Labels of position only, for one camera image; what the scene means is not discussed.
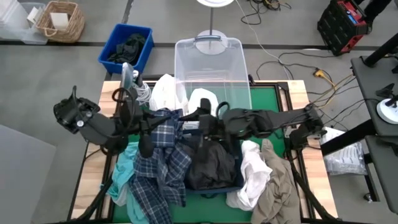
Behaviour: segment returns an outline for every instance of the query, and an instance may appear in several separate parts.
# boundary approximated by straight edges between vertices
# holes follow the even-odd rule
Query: wooden board
[[[307,91],[305,90],[304,81],[292,80],[292,81],[267,81],[267,82],[288,82],[290,90],[290,98],[292,100],[293,109],[303,108],[308,104]],[[99,106],[101,107],[101,113],[106,116],[112,116],[116,107],[116,102],[112,100],[112,93],[115,89],[119,88],[119,81],[104,82],[103,89],[101,91],[101,98],[99,99]],[[285,99],[282,97],[283,106],[287,109]],[[309,140],[308,144],[312,147],[320,147],[318,141]],[[98,147],[90,145],[87,154],[95,151]],[[322,153],[318,149],[312,149],[307,147],[303,150],[303,158],[305,162],[305,168],[307,171],[308,182],[311,191],[317,197],[319,202],[325,207],[325,209],[334,217],[337,217],[337,211],[335,207],[335,201],[330,188],[328,175],[326,173],[325,164],[323,162]],[[87,206],[93,201],[95,195],[98,193],[101,185],[101,179],[104,171],[105,155],[101,152],[96,153],[87,159],[84,164],[83,172],[78,187],[78,193],[75,200],[75,206],[72,213],[72,218],[76,218],[81,215]],[[302,203],[303,214],[305,217],[308,216],[305,196],[302,190],[299,189],[300,200]]]

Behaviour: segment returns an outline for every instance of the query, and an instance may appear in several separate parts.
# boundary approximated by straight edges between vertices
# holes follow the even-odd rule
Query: plastic bin lid handle
[[[201,36],[195,37],[195,42],[205,41],[205,40],[221,41],[221,37],[218,35],[201,35]]]

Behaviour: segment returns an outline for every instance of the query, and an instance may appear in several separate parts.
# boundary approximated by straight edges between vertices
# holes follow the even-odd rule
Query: concrete floor
[[[106,42],[115,23],[126,16],[128,0],[79,0],[85,13],[86,27],[80,42],[101,44]],[[239,0],[244,11],[251,13],[248,2]],[[283,52],[306,52],[330,55],[327,51],[303,51],[303,45],[322,46],[316,31],[316,21],[328,4],[327,0],[294,0],[292,9],[267,12],[263,23],[253,26],[261,44],[268,45],[270,54]],[[134,0],[128,24],[149,26],[154,30],[155,44],[171,47],[154,48],[144,71],[147,75],[174,73],[173,44],[180,39],[196,36],[209,27],[210,10],[195,0],[158,0],[156,2]],[[229,37],[236,37],[243,44],[256,44],[256,38],[247,25],[240,22],[242,13],[236,3],[215,10],[215,29]],[[397,7],[392,3],[376,19],[372,34],[364,37],[358,45],[377,47],[392,37],[398,30]],[[106,71],[96,58],[102,47],[50,47],[0,45],[0,124],[28,134],[57,147],[52,168],[42,189],[39,205],[34,214],[34,223],[57,222],[67,217],[80,164],[84,156],[85,142],[79,135],[71,135],[53,118],[52,106],[70,95],[73,85],[78,85],[78,96],[98,101]],[[351,73],[349,60],[367,51],[352,51],[335,58],[315,58],[302,55],[285,55],[284,63],[302,63],[326,70],[337,82]],[[248,72],[257,80],[285,80],[284,70],[277,64],[267,64],[256,70],[262,62],[274,60],[263,50],[244,49]],[[305,80],[307,90],[322,92],[329,88],[324,80],[314,78],[310,68],[291,67],[295,79]],[[308,95],[310,100],[315,95]],[[362,99],[358,88],[340,94],[324,112],[330,116]],[[369,115],[363,105],[341,123],[353,128],[365,121]],[[333,196],[339,217],[356,222],[398,223],[398,215],[391,213],[385,203],[379,184],[381,202],[368,204],[362,199],[367,193],[363,177],[330,177]]]

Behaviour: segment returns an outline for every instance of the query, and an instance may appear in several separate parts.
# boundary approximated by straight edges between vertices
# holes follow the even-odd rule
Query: black cloth
[[[145,44],[145,37],[140,34],[132,34],[123,44],[116,46],[116,52],[111,52],[108,61],[114,63],[128,62],[135,65]]]
[[[203,141],[199,150],[200,137],[193,136],[183,142],[184,151],[192,163],[185,176],[185,184],[193,190],[232,187],[236,178],[235,160],[216,141]]]
[[[356,4],[361,4],[364,0],[354,0]],[[376,16],[378,16],[387,6],[391,0],[372,0],[366,6],[364,12],[366,15],[366,22],[372,23]]]

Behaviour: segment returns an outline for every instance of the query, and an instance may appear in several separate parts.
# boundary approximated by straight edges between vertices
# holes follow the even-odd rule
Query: plaid shirt
[[[176,138],[179,139],[182,132],[182,123],[178,118],[179,116],[173,115],[171,119],[173,122],[164,123],[157,131],[155,134],[157,139],[154,141],[156,148],[152,157],[145,159],[137,154],[134,175],[129,181],[133,196],[151,224],[172,223],[168,203],[185,206],[183,180],[191,159],[178,144],[175,144]],[[172,144],[173,147],[158,147],[158,144]]]
[[[182,110],[170,111],[167,108],[155,111],[155,116],[167,116],[171,115],[171,119],[168,119],[161,125],[158,125],[150,134],[152,142],[155,147],[174,147],[176,139],[180,139],[182,132],[181,127],[183,122],[179,121],[179,117],[182,116]]]

